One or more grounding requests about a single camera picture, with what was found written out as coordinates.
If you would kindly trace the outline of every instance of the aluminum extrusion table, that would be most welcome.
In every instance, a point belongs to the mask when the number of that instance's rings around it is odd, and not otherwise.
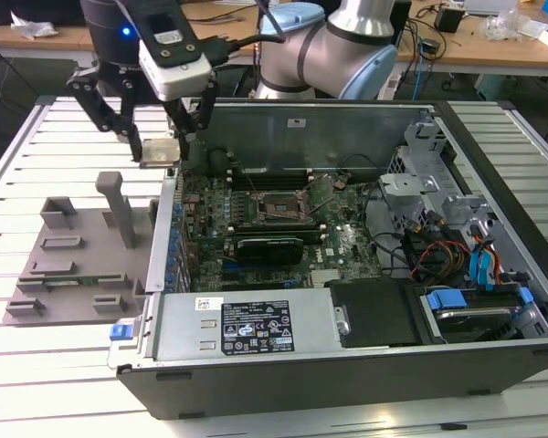
[[[146,205],[161,187],[162,171],[137,169],[127,145],[96,131],[73,99],[42,100],[0,161],[0,437],[422,437],[443,433],[440,424],[451,422],[468,429],[442,436],[548,436],[548,371],[488,397],[159,422],[108,368],[109,324],[2,327],[47,196],[69,196],[78,208],[103,207],[94,182],[110,169],[122,173],[132,205]],[[453,105],[548,237],[548,146],[515,111]],[[144,138],[166,131],[160,108],[138,109],[136,120]],[[267,396],[267,381],[263,390]]]

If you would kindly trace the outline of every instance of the warning label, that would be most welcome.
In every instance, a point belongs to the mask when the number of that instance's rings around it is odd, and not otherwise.
[[[288,301],[224,303],[221,321],[227,356],[294,351]]]

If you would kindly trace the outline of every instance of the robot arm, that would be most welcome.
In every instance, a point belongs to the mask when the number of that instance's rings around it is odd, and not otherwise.
[[[375,95],[395,62],[395,49],[387,46],[394,1],[342,0],[326,26],[321,20],[303,26],[303,17],[292,13],[300,4],[285,4],[278,6],[290,9],[281,17],[291,24],[285,37],[272,30],[242,40],[200,40],[177,0],[81,0],[100,64],[78,71],[68,87],[99,130],[113,131],[130,144],[141,167],[143,147],[134,108],[163,103],[176,127],[180,158],[186,160],[189,134],[205,129],[211,119],[217,96],[213,68],[243,46],[267,43],[258,97],[300,96],[300,90],[310,87],[342,99]],[[121,97],[119,113],[102,98],[99,84]],[[181,98],[196,93],[201,93],[201,102],[189,113]],[[176,160],[171,156],[157,161],[171,166]]]
[[[100,64],[76,72],[68,87],[99,130],[130,143],[135,162],[142,160],[136,105],[163,103],[186,160],[187,135],[205,129],[211,119],[217,96],[213,68],[243,46],[283,41],[279,36],[199,40],[175,0],[81,0],[81,6]],[[102,98],[99,83],[121,97],[119,113]],[[181,98],[197,93],[201,102],[189,113]]]
[[[342,0],[325,23],[316,5],[278,6],[284,44],[262,47],[257,97],[303,99],[313,88],[339,99],[373,99],[394,67],[394,0]],[[272,33],[268,23],[262,33]]]

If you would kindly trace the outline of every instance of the computer component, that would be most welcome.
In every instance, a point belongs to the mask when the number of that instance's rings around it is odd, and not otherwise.
[[[197,268],[112,342],[118,379],[168,420],[494,394],[547,370],[548,244],[455,112],[481,138],[481,108],[505,117],[474,102],[217,106],[199,140],[235,157],[247,185],[181,172]],[[251,187],[285,169],[310,181]],[[293,217],[260,219],[279,195]],[[300,239],[300,262],[242,263],[251,239]]]
[[[247,185],[236,185],[236,178]],[[196,248],[187,264],[192,290],[319,287],[334,278],[381,275],[358,220],[362,184],[344,180],[337,172],[289,172],[286,180],[249,173],[233,181],[186,173],[177,198],[187,233],[178,235]],[[298,189],[280,189],[291,183]]]

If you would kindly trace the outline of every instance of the wooden desk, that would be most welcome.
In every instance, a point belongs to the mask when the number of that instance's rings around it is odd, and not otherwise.
[[[410,16],[434,1],[415,0]],[[548,23],[548,15],[542,10],[543,0],[521,4],[521,12],[530,18]],[[436,14],[428,13],[423,21],[434,25]],[[522,37],[522,41],[488,41],[481,31],[483,18],[464,18],[455,34],[443,33],[447,39],[445,55],[435,63],[435,71],[456,73],[491,73],[521,76],[548,76],[548,46],[538,40]],[[441,38],[427,26],[418,25],[421,37],[436,41]],[[412,57],[412,38],[409,32],[399,48],[398,61],[407,62]]]
[[[239,9],[234,5],[215,5],[214,3],[183,5],[189,18],[208,18]],[[220,35],[230,39],[241,39],[256,33],[258,8],[252,7],[236,13],[245,21],[225,23],[223,25],[193,24],[199,38]],[[15,33],[9,26],[0,26],[0,53],[5,57],[38,57],[49,59],[72,59],[80,67],[91,67],[95,60],[90,32],[86,27],[57,26],[59,34],[34,41]],[[252,47],[244,47],[232,62],[246,64],[251,62]]]

